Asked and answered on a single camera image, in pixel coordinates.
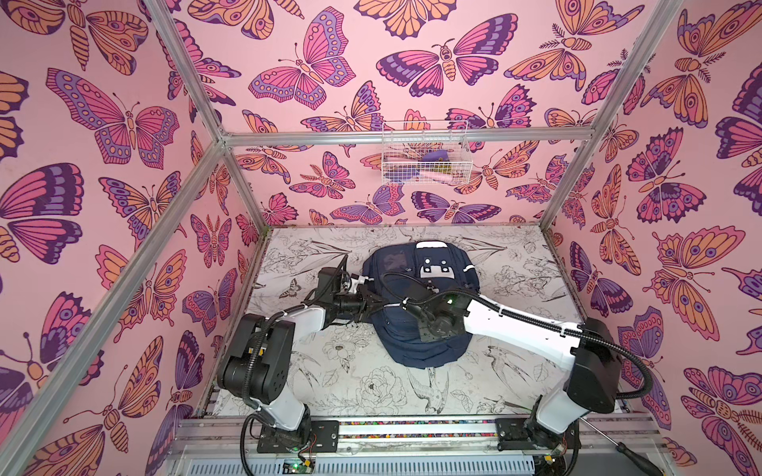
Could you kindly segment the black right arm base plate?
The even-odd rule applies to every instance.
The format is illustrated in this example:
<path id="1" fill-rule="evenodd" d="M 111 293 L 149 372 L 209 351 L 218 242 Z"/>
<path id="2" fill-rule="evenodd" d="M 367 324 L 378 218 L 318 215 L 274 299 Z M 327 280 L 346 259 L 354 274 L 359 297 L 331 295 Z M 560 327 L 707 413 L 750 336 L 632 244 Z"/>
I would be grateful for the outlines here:
<path id="1" fill-rule="evenodd" d="M 533 440 L 526 426 L 526 418 L 518 418 L 517 416 L 497 418 L 495 431 L 498 451 L 535 449 L 535 440 Z"/>

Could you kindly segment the navy blue student backpack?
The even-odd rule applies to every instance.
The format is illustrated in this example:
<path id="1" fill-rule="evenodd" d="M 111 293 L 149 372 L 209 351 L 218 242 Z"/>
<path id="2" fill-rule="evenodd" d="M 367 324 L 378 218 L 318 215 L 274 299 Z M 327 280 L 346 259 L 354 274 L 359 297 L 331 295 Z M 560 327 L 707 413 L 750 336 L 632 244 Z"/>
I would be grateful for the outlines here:
<path id="1" fill-rule="evenodd" d="M 478 274 L 466 251 L 438 240 L 390 245 L 366 259 L 362 275 L 370 280 L 371 293 L 386 301 L 370 321 L 396 363 L 436 368 L 456 362 L 466 353 L 472 335 L 463 325 L 446 324 L 448 334 L 442 337 L 429 329 L 436 311 L 448 311 L 446 298 L 420 306 L 445 291 L 480 291 Z"/>

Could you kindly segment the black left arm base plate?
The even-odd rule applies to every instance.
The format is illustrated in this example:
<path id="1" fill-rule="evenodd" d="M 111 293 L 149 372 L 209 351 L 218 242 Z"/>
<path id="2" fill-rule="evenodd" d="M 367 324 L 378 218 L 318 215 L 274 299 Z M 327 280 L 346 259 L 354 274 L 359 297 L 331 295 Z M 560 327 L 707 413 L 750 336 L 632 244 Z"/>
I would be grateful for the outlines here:
<path id="1" fill-rule="evenodd" d="M 293 432 L 263 426 L 257 452 L 270 453 L 335 453 L 339 447 L 339 421 L 317 420 Z"/>

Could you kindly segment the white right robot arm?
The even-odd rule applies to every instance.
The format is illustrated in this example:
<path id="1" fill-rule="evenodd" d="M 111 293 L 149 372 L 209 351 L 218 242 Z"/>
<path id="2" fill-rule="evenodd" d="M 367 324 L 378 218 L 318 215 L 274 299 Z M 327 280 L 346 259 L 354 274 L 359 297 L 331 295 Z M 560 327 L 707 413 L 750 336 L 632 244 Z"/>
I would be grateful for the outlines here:
<path id="1" fill-rule="evenodd" d="M 531 434 L 559 436 L 580 418 L 610 414 L 618 401 L 640 399 L 653 389 L 649 367 L 614 343 L 598 319 L 545 319 L 460 289 L 403 297 L 400 307 L 422 325 L 422 339 L 486 336 L 543 357 L 563 371 L 563 379 L 533 406 L 527 424 Z"/>

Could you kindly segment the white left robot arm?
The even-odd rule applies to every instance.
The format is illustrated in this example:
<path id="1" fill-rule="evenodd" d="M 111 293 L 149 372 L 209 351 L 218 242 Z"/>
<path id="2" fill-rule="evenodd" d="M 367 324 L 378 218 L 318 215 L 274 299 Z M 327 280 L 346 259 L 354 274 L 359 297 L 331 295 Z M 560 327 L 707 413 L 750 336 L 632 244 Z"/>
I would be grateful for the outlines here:
<path id="1" fill-rule="evenodd" d="M 317 287 L 293 307 L 269 317 L 246 313 L 217 367 L 218 388 L 240 398 L 255 420 L 297 432 L 309 424 L 309 408 L 287 385 L 294 343 L 332 325 L 364 321 L 383 308 L 374 280 L 347 271 L 347 259 L 317 275 Z"/>

